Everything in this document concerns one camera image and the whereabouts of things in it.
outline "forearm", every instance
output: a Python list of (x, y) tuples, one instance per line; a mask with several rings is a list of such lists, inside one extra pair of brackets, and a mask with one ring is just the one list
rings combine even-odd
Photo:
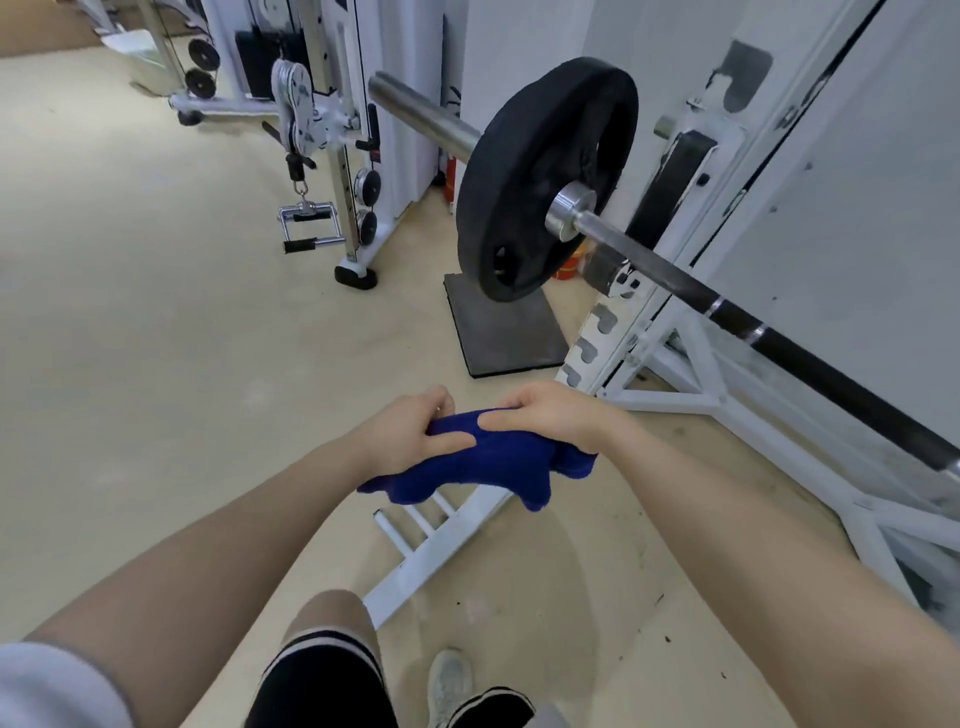
[(940, 725), (960, 652), (850, 554), (622, 413), (604, 453), (800, 725)]
[(138, 728), (179, 726), (307, 542), (366, 479), (354, 448), (317, 448), (129, 562), (28, 639), (102, 670)]

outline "grey sneaker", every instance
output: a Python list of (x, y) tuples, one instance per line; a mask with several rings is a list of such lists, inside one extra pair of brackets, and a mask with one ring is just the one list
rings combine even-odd
[(473, 695), (473, 670), (459, 649), (445, 649), (434, 659), (427, 677), (426, 702), (430, 728), (444, 728), (454, 712)]

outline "weight plate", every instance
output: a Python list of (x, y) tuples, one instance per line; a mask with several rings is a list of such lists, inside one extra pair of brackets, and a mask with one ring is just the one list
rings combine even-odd
[(463, 272), (494, 301), (539, 288), (583, 240), (555, 238), (547, 209), (574, 180), (603, 209), (634, 142), (639, 101), (626, 71), (603, 61), (562, 63), (522, 88), (470, 156), (457, 205)]
[(186, 89), (200, 99), (212, 99), (217, 93), (213, 77), (199, 68), (191, 68), (183, 75)]
[(357, 231), (360, 233), (360, 245), (365, 248), (376, 238), (376, 213), (373, 210), (361, 210), (357, 213)]
[(187, 53), (190, 54), (190, 60), (197, 64), (203, 71), (213, 71), (220, 68), (220, 54), (217, 49), (205, 38), (195, 37), (186, 46)]
[(353, 181), (353, 196), (366, 207), (373, 207), (380, 199), (380, 173), (375, 169), (361, 169)]

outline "knee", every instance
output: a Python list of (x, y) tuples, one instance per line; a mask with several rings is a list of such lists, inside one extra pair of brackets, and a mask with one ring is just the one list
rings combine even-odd
[(304, 604), (291, 622), (283, 640), (299, 632), (323, 627), (346, 629), (376, 650), (376, 630), (363, 600), (346, 589), (320, 592)]

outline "right hand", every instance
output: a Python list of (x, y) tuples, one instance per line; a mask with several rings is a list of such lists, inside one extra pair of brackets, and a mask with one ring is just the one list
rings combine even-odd
[(608, 433), (623, 416), (623, 410), (557, 381), (526, 384), (496, 406), (503, 409), (480, 415), (482, 429), (536, 432), (590, 454), (604, 449)]

